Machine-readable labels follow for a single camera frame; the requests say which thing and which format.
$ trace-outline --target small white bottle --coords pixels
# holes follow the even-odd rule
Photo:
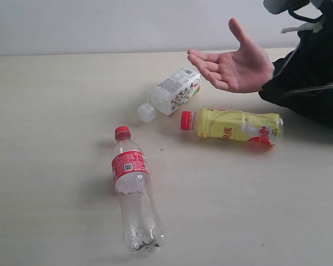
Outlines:
[[[189,68],[180,69],[147,93],[147,103],[138,108],[139,117],[144,122],[151,122],[157,116],[156,109],[171,115],[199,92],[200,77]]]

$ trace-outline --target white bottle label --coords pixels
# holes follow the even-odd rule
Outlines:
[[[188,69],[182,68],[174,75],[160,83],[154,90],[154,100],[160,98],[162,94],[163,103],[157,106],[158,110],[166,115],[170,115],[179,107],[184,105],[192,96],[200,90],[200,74]]]

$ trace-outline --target hand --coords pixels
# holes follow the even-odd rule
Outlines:
[[[274,66],[265,50],[250,39],[234,18],[229,28],[240,43],[235,52],[205,54],[188,50],[188,59],[217,89],[232,93],[254,93],[273,78]]]

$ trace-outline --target white table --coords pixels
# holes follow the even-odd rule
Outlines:
[[[186,53],[0,57],[0,265],[333,266],[333,131],[205,80],[174,115],[142,124],[147,90],[185,66]],[[267,152],[201,141],[180,129],[181,112],[201,107],[279,112],[284,140]],[[165,225],[149,258],[122,242],[119,125],[148,156]]]

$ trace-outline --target clear plastic bottle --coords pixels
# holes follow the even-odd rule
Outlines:
[[[274,145],[282,140],[284,125],[278,114],[202,108],[181,115],[181,129],[194,130],[199,137],[257,141]]]
[[[200,74],[189,68],[182,68],[147,93],[147,103],[138,108],[138,115],[144,122],[154,120],[156,110],[164,115],[171,115],[199,90]]]
[[[165,244],[164,226],[150,188],[150,176],[141,148],[126,126],[115,130],[112,171],[122,212],[123,241],[130,251],[150,253]]]

